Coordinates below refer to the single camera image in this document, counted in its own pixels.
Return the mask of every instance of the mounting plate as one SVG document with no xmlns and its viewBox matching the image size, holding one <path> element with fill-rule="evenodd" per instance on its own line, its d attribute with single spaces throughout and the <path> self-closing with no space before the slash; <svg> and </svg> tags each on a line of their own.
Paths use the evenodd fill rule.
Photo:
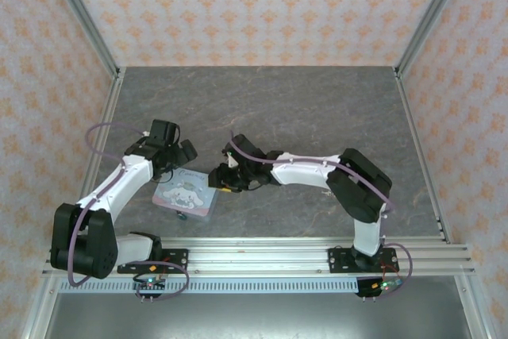
<svg viewBox="0 0 508 339">
<path fill-rule="evenodd" d="M 188 249 L 162 249 L 162 260 L 172 262 L 187 269 L 189 263 Z M 182 272 L 171 266 L 158 266 L 153 272 L 150 270 L 151 265 L 120 265 L 117 268 L 118 274 L 181 274 Z"/>
<path fill-rule="evenodd" d="M 379 259 L 376 265 L 372 266 L 372 273 L 383 273 L 381 263 L 391 265 L 397 272 L 398 267 L 397 252 L 393 248 L 381 248 L 379 251 Z M 351 248 L 331 248 L 328 249 L 328 265 L 330 273 L 364 273 L 356 263 L 352 256 Z M 394 273 L 393 269 L 387 268 L 386 273 Z"/>
</svg>

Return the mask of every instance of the orange floral wallpaper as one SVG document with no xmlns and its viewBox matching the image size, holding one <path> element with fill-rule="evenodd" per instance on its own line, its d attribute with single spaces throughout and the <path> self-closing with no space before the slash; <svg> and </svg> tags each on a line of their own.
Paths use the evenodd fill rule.
<svg viewBox="0 0 508 339">
<path fill-rule="evenodd" d="M 508 333 L 508 0 L 450 0 L 405 76 L 454 240 Z"/>
<path fill-rule="evenodd" d="M 84 0 L 121 66 L 395 65 L 430 0 Z"/>
<path fill-rule="evenodd" d="M 0 22 L 0 337 L 17 339 L 110 76 L 66 0 L 1 0 Z"/>
</svg>

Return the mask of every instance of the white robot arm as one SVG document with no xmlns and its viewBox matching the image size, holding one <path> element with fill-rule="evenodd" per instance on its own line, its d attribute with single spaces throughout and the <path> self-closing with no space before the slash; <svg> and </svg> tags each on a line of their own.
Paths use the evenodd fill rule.
<svg viewBox="0 0 508 339">
<path fill-rule="evenodd" d="M 178 125 L 154 120 L 150 134 L 125 151 L 123 163 L 100 186 L 75 205 L 64 203 L 56 210 L 51 248 L 54 268 L 67 270 L 71 237 L 78 216 L 90 204 L 79 227 L 82 233 L 75 240 L 74 272 L 103 279 L 121 264 L 161 260 L 157 258 L 157 253 L 162 251 L 158 237 L 131 233 L 116 238 L 113 226 L 125 204 L 144 184 L 197 157 L 188 140 L 179 144 L 179 135 L 175 139 L 176 131 L 179 132 Z"/>
<path fill-rule="evenodd" d="M 348 148 L 341 156 L 327 157 L 296 156 L 278 151 L 264 154 L 242 134 L 235 136 L 222 152 L 228 163 L 209 174 L 211 187 L 240 192 L 248 190 L 255 180 L 259 184 L 297 183 L 328 189 L 354 219 L 351 254 L 355 264 L 364 272 L 378 267 L 380 218 L 387 207 L 384 199 L 387 200 L 392 183 L 360 152 Z"/>
<path fill-rule="evenodd" d="M 326 164 L 316 164 L 315 162 L 298 161 L 304 159 L 320 160 Z M 304 184 L 307 186 L 315 186 L 325 188 L 331 191 L 327 179 L 329 174 L 336 171 L 336 168 L 329 163 L 340 163 L 341 158 L 338 155 L 327 157 L 304 157 L 292 155 L 285 152 L 277 157 L 277 160 L 292 160 L 293 163 L 289 164 L 274 164 L 271 170 L 272 176 L 281 184 Z M 383 203 L 380 212 L 386 208 L 386 203 Z M 353 247 L 367 256 L 374 256 L 379 249 L 379 232 L 381 226 L 381 219 L 378 218 L 375 222 L 361 222 L 360 220 L 353 219 L 355 224 L 355 239 Z"/>
</svg>

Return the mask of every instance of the gray marble surface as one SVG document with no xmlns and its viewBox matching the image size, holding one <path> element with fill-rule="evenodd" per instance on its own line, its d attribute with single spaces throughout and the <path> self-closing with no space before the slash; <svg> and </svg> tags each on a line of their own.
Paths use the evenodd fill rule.
<svg viewBox="0 0 508 339">
<path fill-rule="evenodd" d="M 438 229 L 402 102 L 389 67 L 129 67 L 114 121 L 149 129 L 152 119 L 178 123 L 209 172 L 223 160 L 229 131 L 265 152 L 328 156 L 359 149 L 393 181 L 397 210 L 384 221 L 391 236 L 437 235 Z M 136 137 L 111 129 L 107 152 L 122 154 Z M 116 164 L 103 160 L 98 181 Z M 353 235 L 352 219 L 325 190 L 299 185 L 220 192 L 209 222 L 180 221 L 152 204 L 142 187 L 117 219 L 118 234 L 162 237 L 326 237 Z"/>
</svg>

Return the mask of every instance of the aluminum frame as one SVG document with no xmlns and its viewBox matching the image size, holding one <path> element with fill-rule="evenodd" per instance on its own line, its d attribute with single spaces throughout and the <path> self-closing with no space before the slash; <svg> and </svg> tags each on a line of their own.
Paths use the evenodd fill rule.
<svg viewBox="0 0 508 339">
<path fill-rule="evenodd" d="M 402 78 L 397 73 L 396 69 L 394 69 L 395 81 L 397 82 L 398 92 L 400 94 L 400 98 L 402 100 L 402 105 L 404 106 L 404 111 L 406 112 L 407 122 L 410 126 L 411 136 L 413 137 L 414 147 L 416 148 L 416 153 L 418 154 L 418 159 L 420 160 L 421 169 L 423 171 L 423 177 L 425 179 L 425 184 L 427 189 L 429 190 L 430 202 L 432 203 L 432 207 L 434 209 L 434 213 L 436 215 L 437 224 L 439 226 L 440 231 L 443 233 L 443 237 L 448 243 L 451 243 L 450 233 L 452 232 L 452 228 L 448 222 L 448 219 L 443 214 L 443 210 L 441 208 L 441 204 L 439 202 L 439 198 L 437 197 L 436 188 L 434 186 L 434 181 L 430 174 L 429 167 L 427 166 L 427 161 L 425 160 L 425 155 L 423 153 L 423 147 L 421 146 L 420 138 L 418 137 L 418 131 L 416 129 L 416 124 L 414 123 L 413 114 L 411 113 L 410 104 L 407 100 L 406 90 L 404 89 L 404 84 L 402 83 Z"/>
<path fill-rule="evenodd" d="M 90 42 L 95 48 L 102 64 L 106 70 L 111 74 L 115 75 L 118 73 L 118 66 L 114 61 L 113 55 L 111 55 L 110 49 L 107 47 L 106 42 L 102 39 L 101 33 L 98 31 L 97 26 L 94 23 L 91 15 L 89 14 L 83 0 L 68 0 L 69 6 L 78 18 L 79 23 L 83 27 L 85 33 L 88 35 Z"/>
<path fill-rule="evenodd" d="M 497 336 L 478 276 L 457 275 L 455 283 L 472 337 L 495 339 Z"/>
<path fill-rule="evenodd" d="M 410 43 L 407 45 L 406 50 L 396 67 L 401 78 L 403 78 L 404 73 L 406 73 L 406 70 L 410 67 L 412 61 L 420 51 L 420 48 L 425 43 L 429 32 L 441 14 L 441 10 L 447 1 L 448 0 L 432 0 L 430 2 L 429 8 L 427 8 L 425 14 L 423 15 L 416 31 L 414 31 L 414 35 L 411 37 Z"/>
<path fill-rule="evenodd" d="M 353 237 L 308 238 L 164 238 L 165 248 L 188 248 L 188 271 L 193 279 L 347 279 L 377 273 L 331 274 L 327 249 L 348 247 Z M 387 237 L 387 242 L 406 246 L 414 258 L 414 276 L 454 275 L 462 282 L 475 277 L 475 269 L 466 245 L 446 244 L 440 237 Z M 401 273 L 407 272 L 408 260 L 398 251 Z M 44 266 L 43 282 L 30 313 L 23 338 L 44 337 L 47 332 L 60 284 L 66 272 Z M 130 279 L 132 275 L 112 272 L 111 279 Z M 172 275 L 183 279 L 182 275 Z M 464 300 L 470 330 L 474 338 L 489 338 L 474 298 Z"/>
<path fill-rule="evenodd" d="M 118 96 L 120 95 L 121 85 L 123 84 L 125 75 L 125 67 L 121 67 L 119 72 L 113 76 L 110 84 L 110 91 L 101 112 L 100 122 L 111 122 L 113 120 L 114 109 L 117 105 Z M 106 146 L 106 140 L 110 127 L 105 126 L 98 130 L 97 138 L 95 140 L 95 148 L 103 151 Z M 87 172 L 85 173 L 82 181 L 81 192 L 79 198 L 84 198 L 94 190 L 95 180 L 97 179 L 98 169 L 101 165 L 100 155 L 91 152 L 88 158 Z"/>
</svg>

